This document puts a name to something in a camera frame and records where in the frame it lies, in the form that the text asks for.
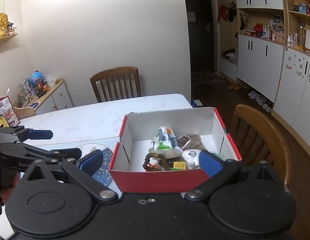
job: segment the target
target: cardboard box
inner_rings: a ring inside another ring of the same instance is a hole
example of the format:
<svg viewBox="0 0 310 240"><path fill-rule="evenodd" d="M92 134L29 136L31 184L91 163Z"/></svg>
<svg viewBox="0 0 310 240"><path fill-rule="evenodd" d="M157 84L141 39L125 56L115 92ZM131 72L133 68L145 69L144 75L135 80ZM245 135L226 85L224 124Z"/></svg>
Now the cardboard box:
<svg viewBox="0 0 310 240"><path fill-rule="evenodd" d="M242 160L225 125L213 107L177 109L127 114L120 130L109 170L121 192L187 192L209 177L202 169L146 172L142 165L151 140L160 126L173 130L176 137L197 134L208 151L222 160Z"/></svg>

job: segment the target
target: wooden chair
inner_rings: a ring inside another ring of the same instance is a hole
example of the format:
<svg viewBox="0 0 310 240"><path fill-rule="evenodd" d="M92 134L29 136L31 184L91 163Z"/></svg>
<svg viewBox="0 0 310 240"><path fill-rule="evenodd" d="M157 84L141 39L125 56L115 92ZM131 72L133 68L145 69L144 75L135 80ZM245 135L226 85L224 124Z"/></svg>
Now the wooden chair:
<svg viewBox="0 0 310 240"><path fill-rule="evenodd" d="M266 160L288 186L291 157L282 134L273 122L253 107L237 105L231 128L230 134L243 158L243 164L252 165Z"/></svg>
<svg viewBox="0 0 310 240"><path fill-rule="evenodd" d="M24 108L14 107L14 112L19 120L36 115L34 109L30 106Z"/></svg>
<svg viewBox="0 0 310 240"><path fill-rule="evenodd" d="M116 100L124 99L123 88L124 88L126 98L134 98L135 96L134 96L134 91L133 91L131 74L134 75L134 79L135 79L136 97L141 97L142 95L141 95L141 86L139 83L138 68L130 67L130 66L124 66L124 67L115 67L115 68L103 70L103 71L93 75L90 78L90 81L91 81L91 84L92 84L92 87L93 87L97 101L99 103L102 102L101 95L100 95L98 88L97 88L97 85L96 85L96 82L98 82L98 81L101 82L102 91L103 91L105 101L109 101L108 98L111 101L113 101L115 99ZM129 82L129 87L130 87L130 95L129 95L128 90L127 90L127 80ZM107 97L107 95L106 95L105 86L107 87L109 97Z"/></svg>

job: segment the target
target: white wall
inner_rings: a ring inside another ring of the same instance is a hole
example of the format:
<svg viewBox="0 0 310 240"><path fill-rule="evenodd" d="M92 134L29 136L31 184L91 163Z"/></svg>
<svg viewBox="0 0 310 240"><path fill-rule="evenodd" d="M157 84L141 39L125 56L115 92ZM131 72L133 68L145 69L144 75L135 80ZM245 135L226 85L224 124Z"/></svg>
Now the white wall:
<svg viewBox="0 0 310 240"><path fill-rule="evenodd" d="M191 98L185 0L22 0L30 57L66 81L75 106L95 103L89 78L139 68L142 95Z"/></svg>
<svg viewBox="0 0 310 240"><path fill-rule="evenodd" d="M8 87L26 78L32 69L25 45L21 0L4 0L4 12L17 27L18 35L0 42L0 98Z"/></svg>

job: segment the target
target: blue gripper pad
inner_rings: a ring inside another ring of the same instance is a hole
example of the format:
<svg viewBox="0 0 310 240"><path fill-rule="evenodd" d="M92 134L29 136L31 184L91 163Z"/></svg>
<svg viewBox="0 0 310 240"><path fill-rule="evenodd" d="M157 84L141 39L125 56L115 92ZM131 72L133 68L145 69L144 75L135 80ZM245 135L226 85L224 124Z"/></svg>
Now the blue gripper pad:
<svg viewBox="0 0 310 240"><path fill-rule="evenodd" d="M223 169L224 163L224 161L208 151L199 153L199 166L209 177L219 173Z"/></svg>

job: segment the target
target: photo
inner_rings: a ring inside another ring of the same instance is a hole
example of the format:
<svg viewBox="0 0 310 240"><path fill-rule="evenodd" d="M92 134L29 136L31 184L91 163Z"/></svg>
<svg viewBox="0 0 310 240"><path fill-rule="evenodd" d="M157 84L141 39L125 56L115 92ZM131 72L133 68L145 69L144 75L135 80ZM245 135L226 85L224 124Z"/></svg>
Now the photo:
<svg viewBox="0 0 310 240"><path fill-rule="evenodd" d="M282 17L280 15L273 15L274 23L282 23Z"/></svg>

